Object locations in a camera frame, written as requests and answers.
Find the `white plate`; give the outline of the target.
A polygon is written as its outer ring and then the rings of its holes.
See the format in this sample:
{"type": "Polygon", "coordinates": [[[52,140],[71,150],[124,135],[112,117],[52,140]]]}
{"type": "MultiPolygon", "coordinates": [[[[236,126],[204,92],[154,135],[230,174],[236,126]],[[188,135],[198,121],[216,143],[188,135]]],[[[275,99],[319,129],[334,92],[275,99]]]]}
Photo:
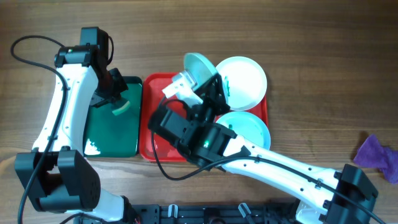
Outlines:
{"type": "Polygon", "coordinates": [[[253,59],[243,56],[229,57],[221,61],[216,69],[226,87],[231,110],[250,110],[266,95],[266,73],[253,59]]]}

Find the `green sponge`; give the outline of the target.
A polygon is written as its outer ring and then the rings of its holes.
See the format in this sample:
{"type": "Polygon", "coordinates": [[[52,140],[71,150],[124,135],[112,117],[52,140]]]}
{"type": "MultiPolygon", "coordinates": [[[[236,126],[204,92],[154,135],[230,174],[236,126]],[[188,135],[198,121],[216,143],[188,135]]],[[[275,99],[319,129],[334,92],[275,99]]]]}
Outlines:
{"type": "Polygon", "coordinates": [[[119,116],[120,114],[128,110],[130,108],[130,105],[131,104],[129,100],[122,98],[121,100],[115,101],[111,105],[111,111],[113,115],[119,116]]]}

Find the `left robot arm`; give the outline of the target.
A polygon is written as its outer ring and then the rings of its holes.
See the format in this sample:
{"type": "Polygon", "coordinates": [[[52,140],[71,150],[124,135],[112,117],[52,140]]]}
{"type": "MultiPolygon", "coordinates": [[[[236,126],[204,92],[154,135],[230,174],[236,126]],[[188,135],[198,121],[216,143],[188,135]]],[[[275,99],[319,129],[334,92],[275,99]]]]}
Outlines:
{"type": "Polygon", "coordinates": [[[55,89],[45,124],[30,152],[18,153],[14,169],[24,187],[20,208],[30,201],[38,212],[66,213],[69,219],[139,223],[129,200],[101,188],[100,177],[83,155],[88,110],[111,104],[113,114],[129,108],[121,94],[127,84],[110,68],[112,38],[84,27],[80,43],[61,46],[50,68],[55,89]]]}

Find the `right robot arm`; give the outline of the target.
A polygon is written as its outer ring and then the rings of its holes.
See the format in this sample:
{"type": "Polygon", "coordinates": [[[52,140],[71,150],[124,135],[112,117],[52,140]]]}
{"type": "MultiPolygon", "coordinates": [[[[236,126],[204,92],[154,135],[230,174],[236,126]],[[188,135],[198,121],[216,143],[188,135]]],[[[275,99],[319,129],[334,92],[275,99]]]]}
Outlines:
{"type": "Polygon", "coordinates": [[[337,171],[311,166],[264,149],[216,123],[216,116],[229,111],[219,74],[197,93],[203,103],[186,105],[185,117],[170,109],[167,101],[161,101],[148,128],[198,166],[199,172],[217,167],[294,196],[299,200],[294,219],[300,223],[382,222],[373,213],[378,191],[360,168],[347,164],[337,171]]]}

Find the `light blue plate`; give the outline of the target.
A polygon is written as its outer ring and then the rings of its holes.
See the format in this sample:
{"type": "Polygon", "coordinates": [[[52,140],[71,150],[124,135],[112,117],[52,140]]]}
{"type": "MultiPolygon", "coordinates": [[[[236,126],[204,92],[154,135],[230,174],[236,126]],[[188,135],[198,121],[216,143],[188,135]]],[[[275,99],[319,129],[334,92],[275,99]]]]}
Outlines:
{"type": "Polygon", "coordinates": [[[190,85],[196,91],[212,76],[217,74],[216,67],[198,52],[187,53],[183,59],[184,70],[189,73],[190,85]]]}
{"type": "Polygon", "coordinates": [[[244,136],[254,144],[269,150],[271,148],[271,135],[266,124],[256,115],[245,111],[233,111],[224,114],[216,120],[232,129],[236,134],[244,136]]]}

